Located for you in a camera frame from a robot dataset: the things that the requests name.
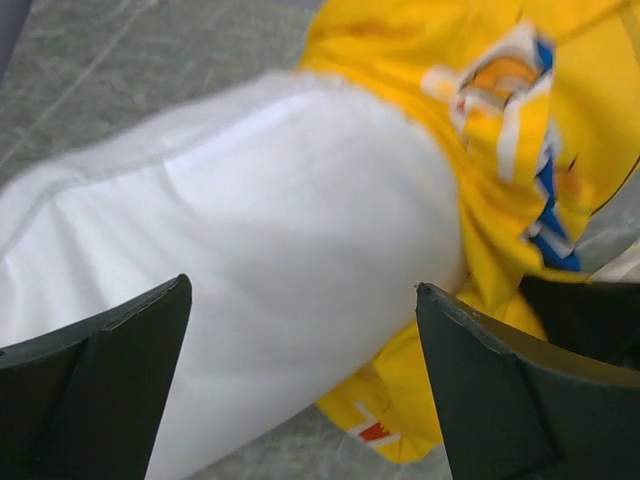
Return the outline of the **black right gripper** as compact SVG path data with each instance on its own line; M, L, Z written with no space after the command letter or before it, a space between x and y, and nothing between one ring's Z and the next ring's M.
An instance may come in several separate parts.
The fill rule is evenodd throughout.
M619 367L639 369L639 285L526 277L520 292L549 342Z

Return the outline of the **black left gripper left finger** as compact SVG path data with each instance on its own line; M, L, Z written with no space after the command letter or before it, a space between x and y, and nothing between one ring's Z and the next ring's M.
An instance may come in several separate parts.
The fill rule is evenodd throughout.
M2 478L144 478L191 306L181 274L2 347Z

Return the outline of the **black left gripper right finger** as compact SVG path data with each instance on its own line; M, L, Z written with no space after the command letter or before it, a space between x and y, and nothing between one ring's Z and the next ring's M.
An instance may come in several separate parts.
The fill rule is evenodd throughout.
M588 358L431 284L417 323L456 479L635 479L639 369Z

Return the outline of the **yellow cartoon print pillowcase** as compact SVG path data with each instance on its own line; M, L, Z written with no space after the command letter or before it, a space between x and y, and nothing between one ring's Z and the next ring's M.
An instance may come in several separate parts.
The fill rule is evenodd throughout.
M311 150L279 278L306 385L416 462L443 437L412 285L545 337L522 279L585 281L578 242L639 169L639 5L327 1L292 79Z

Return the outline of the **white pillow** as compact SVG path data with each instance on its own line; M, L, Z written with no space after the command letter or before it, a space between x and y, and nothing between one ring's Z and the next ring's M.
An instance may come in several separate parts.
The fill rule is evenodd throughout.
M465 275L433 135L346 82L271 73L41 161L1 193L1 341L179 275L193 307L148 470L183 479L355 372Z

